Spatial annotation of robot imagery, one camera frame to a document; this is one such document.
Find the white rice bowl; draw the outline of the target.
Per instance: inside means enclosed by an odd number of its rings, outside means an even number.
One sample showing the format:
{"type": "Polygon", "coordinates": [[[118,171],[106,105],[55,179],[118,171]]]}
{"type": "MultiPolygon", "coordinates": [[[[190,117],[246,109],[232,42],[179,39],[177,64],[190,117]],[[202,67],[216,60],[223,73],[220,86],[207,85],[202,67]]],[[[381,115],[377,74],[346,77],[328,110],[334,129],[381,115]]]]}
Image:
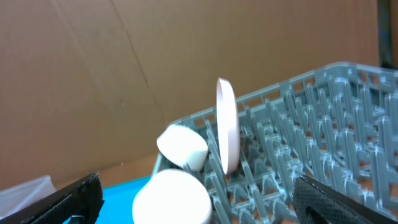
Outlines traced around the white rice bowl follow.
{"type": "Polygon", "coordinates": [[[208,145],[194,130],[173,124],[157,138],[159,151],[173,164],[188,164],[192,171],[201,171],[208,155],[208,145]]]}

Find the large white plate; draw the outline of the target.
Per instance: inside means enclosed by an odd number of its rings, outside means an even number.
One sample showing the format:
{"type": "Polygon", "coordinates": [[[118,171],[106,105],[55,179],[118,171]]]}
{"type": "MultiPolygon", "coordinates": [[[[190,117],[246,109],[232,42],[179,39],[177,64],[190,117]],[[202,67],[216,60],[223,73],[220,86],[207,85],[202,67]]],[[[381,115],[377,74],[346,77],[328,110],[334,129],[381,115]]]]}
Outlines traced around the large white plate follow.
{"type": "Polygon", "coordinates": [[[224,174],[234,172],[240,157],[239,115],[233,87],[224,78],[217,80],[216,121],[221,166],[224,174]]]}

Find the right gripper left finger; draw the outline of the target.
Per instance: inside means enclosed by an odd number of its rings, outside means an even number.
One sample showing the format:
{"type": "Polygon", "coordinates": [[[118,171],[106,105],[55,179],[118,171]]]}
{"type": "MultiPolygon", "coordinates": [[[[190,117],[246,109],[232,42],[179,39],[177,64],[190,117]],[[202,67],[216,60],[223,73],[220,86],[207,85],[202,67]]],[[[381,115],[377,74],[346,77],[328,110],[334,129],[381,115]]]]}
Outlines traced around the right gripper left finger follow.
{"type": "Polygon", "coordinates": [[[89,174],[1,220],[1,224],[95,223],[104,204],[98,174],[89,174]]]}

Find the small pink bowl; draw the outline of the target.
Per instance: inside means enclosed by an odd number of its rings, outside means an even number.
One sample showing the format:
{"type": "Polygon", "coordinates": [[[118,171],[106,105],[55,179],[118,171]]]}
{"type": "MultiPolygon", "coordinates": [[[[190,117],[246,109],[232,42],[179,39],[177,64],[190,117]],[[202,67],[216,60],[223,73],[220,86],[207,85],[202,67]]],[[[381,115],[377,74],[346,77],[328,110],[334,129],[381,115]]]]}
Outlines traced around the small pink bowl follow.
{"type": "Polygon", "coordinates": [[[166,169],[153,175],[132,203],[137,224],[209,223],[212,204],[206,188],[191,174],[166,169]]]}

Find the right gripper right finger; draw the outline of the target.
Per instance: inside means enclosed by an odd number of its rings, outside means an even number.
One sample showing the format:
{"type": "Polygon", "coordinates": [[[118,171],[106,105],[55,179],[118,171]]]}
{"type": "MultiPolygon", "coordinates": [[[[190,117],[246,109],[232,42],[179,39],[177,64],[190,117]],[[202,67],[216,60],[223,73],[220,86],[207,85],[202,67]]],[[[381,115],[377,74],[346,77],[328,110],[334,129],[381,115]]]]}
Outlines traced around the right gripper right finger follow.
{"type": "Polygon", "coordinates": [[[307,175],[295,179],[293,207],[300,223],[397,224],[307,175]]]}

